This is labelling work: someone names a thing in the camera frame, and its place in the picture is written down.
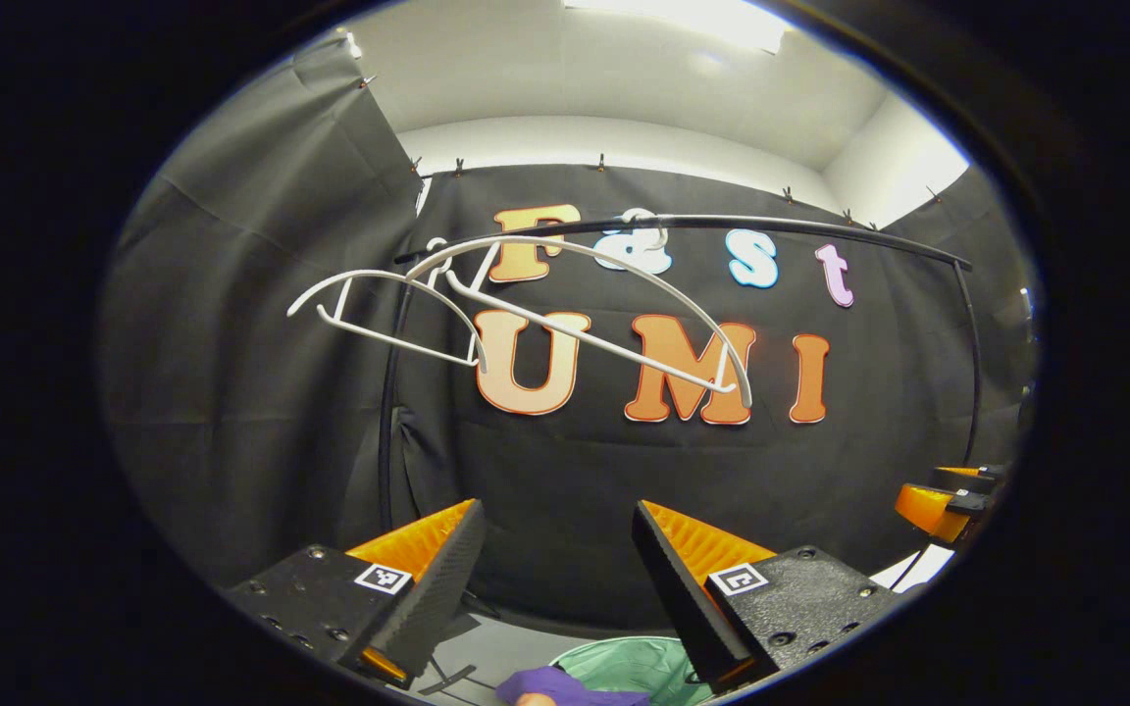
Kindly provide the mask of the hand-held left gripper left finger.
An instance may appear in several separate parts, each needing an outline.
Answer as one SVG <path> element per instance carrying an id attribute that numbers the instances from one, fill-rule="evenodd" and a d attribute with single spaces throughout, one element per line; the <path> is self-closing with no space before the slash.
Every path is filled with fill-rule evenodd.
<path id="1" fill-rule="evenodd" d="M 443 640 L 485 539 L 483 502 L 457 502 L 355 548 L 306 544 L 226 598 L 319 660 L 408 688 Z"/>

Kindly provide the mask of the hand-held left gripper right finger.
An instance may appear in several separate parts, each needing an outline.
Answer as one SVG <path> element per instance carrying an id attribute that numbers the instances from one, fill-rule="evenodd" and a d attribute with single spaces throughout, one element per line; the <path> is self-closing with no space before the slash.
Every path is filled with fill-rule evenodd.
<path id="1" fill-rule="evenodd" d="M 815 544 L 777 554 L 657 502 L 634 506 L 632 540 L 696 676 L 716 694 L 819 657 L 901 600 Z"/>

